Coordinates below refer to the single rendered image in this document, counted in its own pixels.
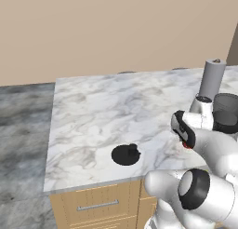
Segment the black blender lid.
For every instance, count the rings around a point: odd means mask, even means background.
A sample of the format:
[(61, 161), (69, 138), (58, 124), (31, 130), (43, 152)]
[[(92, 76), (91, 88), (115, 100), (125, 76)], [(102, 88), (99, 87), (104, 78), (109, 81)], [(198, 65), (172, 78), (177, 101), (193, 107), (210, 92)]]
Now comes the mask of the black blender lid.
[(131, 166), (139, 161), (141, 152), (135, 143), (116, 146), (111, 153), (112, 160), (120, 166)]

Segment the dark grey blender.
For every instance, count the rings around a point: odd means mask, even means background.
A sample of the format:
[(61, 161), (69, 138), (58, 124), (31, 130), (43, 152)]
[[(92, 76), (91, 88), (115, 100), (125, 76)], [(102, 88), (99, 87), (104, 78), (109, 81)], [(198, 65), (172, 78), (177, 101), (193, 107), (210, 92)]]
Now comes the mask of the dark grey blender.
[(238, 95), (219, 93), (213, 102), (214, 130), (226, 134), (238, 132)]

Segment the wide wooden drawer front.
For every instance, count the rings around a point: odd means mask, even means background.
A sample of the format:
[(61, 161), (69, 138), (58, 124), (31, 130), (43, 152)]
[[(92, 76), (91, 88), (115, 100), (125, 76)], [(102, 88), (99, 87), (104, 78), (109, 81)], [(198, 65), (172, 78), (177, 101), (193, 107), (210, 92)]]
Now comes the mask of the wide wooden drawer front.
[[(78, 223), (89, 223), (91, 221), (107, 220), (110, 218), (124, 218), (137, 214), (139, 202), (140, 182), (123, 182), (102, 186), (98, 188), (85, 189), (64, 193), (63, 203), (67, 211), (70, 226)], [(92, 206), (101, 203), (119, 200), (119, 204), (77, 211), (77, 207)]]
[(75, 226), (72, 229), (136, 229), (137, 217), (131, 216), (113, 221)]

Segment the narrow wooden cupboard door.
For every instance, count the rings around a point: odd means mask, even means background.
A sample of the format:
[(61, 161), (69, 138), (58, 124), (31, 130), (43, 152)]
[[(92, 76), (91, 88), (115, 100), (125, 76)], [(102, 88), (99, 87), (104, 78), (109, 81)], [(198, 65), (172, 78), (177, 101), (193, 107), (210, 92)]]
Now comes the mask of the narrow wooden cupboard door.
[(157, 199), (155, 197), (142, 198), (139, 201), (137, 229), (144, 229), (145, 223), (151, 218), (156, 210)]

